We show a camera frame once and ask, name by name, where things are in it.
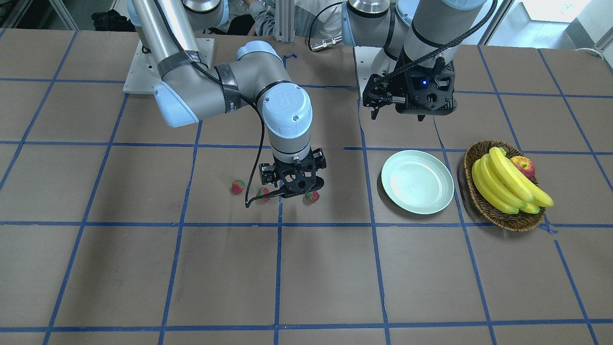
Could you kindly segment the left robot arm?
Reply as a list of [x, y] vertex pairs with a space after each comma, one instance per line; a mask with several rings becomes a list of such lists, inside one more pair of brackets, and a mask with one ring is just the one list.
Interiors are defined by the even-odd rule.
[[341, 36], [349, 46], [379, 48], [362, 103], [376, 119], [381, 108], [399, 114], [445, 116], [457, 109], [454, 57], [458, 46], [484, 26], [496, 9], [493, 1], [481, 20], [483, 0], [346, 0]]

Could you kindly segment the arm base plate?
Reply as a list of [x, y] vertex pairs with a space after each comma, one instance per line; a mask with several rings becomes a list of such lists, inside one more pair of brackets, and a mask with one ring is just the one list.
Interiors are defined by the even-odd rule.
[[354, 57], [360, 94], [364, 92], [372, 74], [383, 76], [392, 72], [397, 63], [385, 53], [383, 48], [374, 46], [355, 46]]
[[[204, 69], [213, 66], [215, 40], [213, 38], [197, 38], [197, 45], [204, 63]], [[159, 72], [153, 60], [152, 53], [142, 52], [142, 42], [138, 42], [132, 63], [125, 77], [123, 91], [126, 94], [152, 95], [153, 87], [160, 83]]]

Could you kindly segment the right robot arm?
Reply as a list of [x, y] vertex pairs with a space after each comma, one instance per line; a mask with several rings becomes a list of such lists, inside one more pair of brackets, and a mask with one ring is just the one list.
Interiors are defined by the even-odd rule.
[[272, 164], [254, 163], [263, 185], [282, 181], [270, 196], [293, 198], [321, 189], [316, 175], [326, 167], [321, 149], [312, 150], [312, 105], [282, 58], [264, 41], [237, 51], [236, 61], [213, 67], [195, 33], [227, 22], [226, 0], [130, 0], [129, 17], [158, 73], [151, 92], [166, 124], [181, 127], [249, 105], [269, 135]]

